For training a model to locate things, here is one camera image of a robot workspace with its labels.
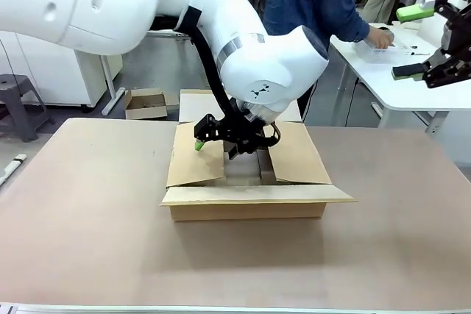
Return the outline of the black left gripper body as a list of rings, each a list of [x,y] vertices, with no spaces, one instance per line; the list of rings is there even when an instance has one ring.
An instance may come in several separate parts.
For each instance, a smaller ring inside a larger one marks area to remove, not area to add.
[[[223,141],[235,143],[240,154],[252,154],[258,149],[266,149],[275,145],[275,133],[266,137],[263,128],[266,122],[256,118],[249,121],[246,118],[234,119],[224,117],[223,127],[219,130]]]

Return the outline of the person's left hand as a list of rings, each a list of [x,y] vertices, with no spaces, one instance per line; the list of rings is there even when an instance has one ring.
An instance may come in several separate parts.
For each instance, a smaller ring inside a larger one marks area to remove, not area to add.
[[[393,44],[393,39],[388,32],[373,26],[369,28],[365,41],[376,49],[387,49]]]

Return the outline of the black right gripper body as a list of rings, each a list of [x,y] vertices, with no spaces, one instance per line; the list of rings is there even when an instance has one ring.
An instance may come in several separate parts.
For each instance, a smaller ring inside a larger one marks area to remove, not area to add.
[[[449,19],[444,25],[441,49],[444,54],[457,54],[470,45],[470,13]]]

